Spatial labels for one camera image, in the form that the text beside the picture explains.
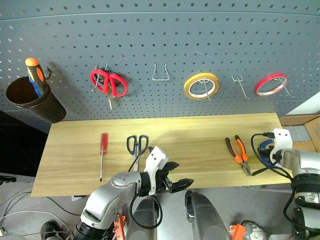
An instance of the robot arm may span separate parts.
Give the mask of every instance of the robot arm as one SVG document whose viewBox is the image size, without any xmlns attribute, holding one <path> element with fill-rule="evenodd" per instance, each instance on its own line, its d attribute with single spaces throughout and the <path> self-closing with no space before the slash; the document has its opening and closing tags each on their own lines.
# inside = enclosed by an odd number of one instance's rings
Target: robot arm
<svg viewBox="0 0 320 240">
<path fill-rule="evenodd" d="M 121 209 L 138 195 L 144 197 L 163 192 L 168 187 L 174 193 L 189 187 L 192 179 L 182 179 L 171 183 L 167 175 L 179 166 L 168 162 L 169 158 L 155 146 L 146 159 L 144 172 L 120 172 L 110 182 L 100 186 L 88 198 L 81 214 L 81 221 L 70 236 L 71 240 L 109 239 L 113 222 Z"/>
<path fill-rule="evenodd" d="M 288 130 L 275 128 L 263 136 L 273 138 L 268 148 L 259 148 L 260 157 L 267 157 L 263 164 L 275 164 L 277 168 L 292 171 L 292 195 L 283 209 L 284 216 L 293 223 L 295 237 L 306 239 L 308 235 L 320 234 L 320 153 L 292 149 Z M 287 209 L 294 200 L 293 219 Z"/>
</svg>

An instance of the pen holder cup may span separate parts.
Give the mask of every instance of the pen holder cup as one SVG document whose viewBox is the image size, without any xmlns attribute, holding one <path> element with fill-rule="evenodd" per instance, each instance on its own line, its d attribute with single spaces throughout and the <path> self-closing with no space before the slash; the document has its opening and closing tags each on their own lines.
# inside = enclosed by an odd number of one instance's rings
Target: pen holder cup
<svg viewBox="0 0 320 240">
<path fill-rule="evenodd" d="M 51 92 L 49 84 L 38 97 L 27 76 L 13 81 L 6 89 L 6 98 L 18 108 L 28 110 L 47 123 L 60 122 L 66 116 L 65 108 Z"/>
</svg>

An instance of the red screwdriver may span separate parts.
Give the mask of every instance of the red screwdriver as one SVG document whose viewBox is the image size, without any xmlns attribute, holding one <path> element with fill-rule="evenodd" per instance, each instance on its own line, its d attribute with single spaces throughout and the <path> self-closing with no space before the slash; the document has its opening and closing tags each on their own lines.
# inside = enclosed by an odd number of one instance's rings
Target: red screwdriver
<svg viewBox="0 0 320 240">
<path fill-rule="evenodd" d="M 100 155 L 101 155 L 101 166 L 100 166 L 100 182 L 102 181 L 102 169 L 104 166 L 104 155 L 107 153 L 108 147 L 108 134 L 102 133 L 100 140 Z"/>
</svg>

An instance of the pliers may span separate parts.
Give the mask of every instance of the pliers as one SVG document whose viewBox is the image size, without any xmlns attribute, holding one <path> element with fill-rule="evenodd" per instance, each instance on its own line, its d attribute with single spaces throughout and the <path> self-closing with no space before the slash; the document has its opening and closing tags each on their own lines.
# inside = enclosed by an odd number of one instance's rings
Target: pliers
<svg viewBox="0 0 320 240">
<path fill-rule="evenodd" d="M 228 147 L 230 153 L 232 154 L 232 156 L 234 157 L 235 161 L 239 164 L 241 164 L 241 167 L 244 171 L 244 173 L 247 176 L 251 176 L 251 170 L 250 167 L 248 165 L 248 156 L 246 153 L 246 148 L 244 146 L 244 143 L 241 141 L 240 137 L 238 135 L 234 136 L 236 139 L 237 144 L 239 145 L 240 149 L 241 149 L 241 156 L 239 156 L 236 151 L 234 150 L 234 148 L 231 145 L 230 139 L 228 137 L 225 138 L 225 143 L 226 146 Z"/>
</svg>

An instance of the gray pegboard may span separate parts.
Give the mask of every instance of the gray pegboard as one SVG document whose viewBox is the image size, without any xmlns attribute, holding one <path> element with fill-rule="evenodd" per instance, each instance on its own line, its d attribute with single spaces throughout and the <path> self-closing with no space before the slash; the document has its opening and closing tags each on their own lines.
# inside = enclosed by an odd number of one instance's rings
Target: gray pegboard
<svg viewBox="0 0 320 240">
<path fill-rule="evenodd" d="M 319 91 L 318 1 L 10 1 L 1 3 L 0 108 L 16 108 L 5 90 L 26 75 L 24 60 L 49 66 L 48 81 L 67 110 L 65 120 L 155 118 L 277 112 L 283 116 Z M 93 88 L 93 64 L 108 64 L 129 85 L 113 101 Z M 153 81 L 154 63 L 170 80 Z M 211 72 L 211 99 L 185 96 L 185 81 Z M 273 73 L 288 90 L 258 97 L 254 87 Z M 231 76 L 242 75 L 244 98 Z M 23 112 L 19 119 L 24 120 Z"/>
</svg>

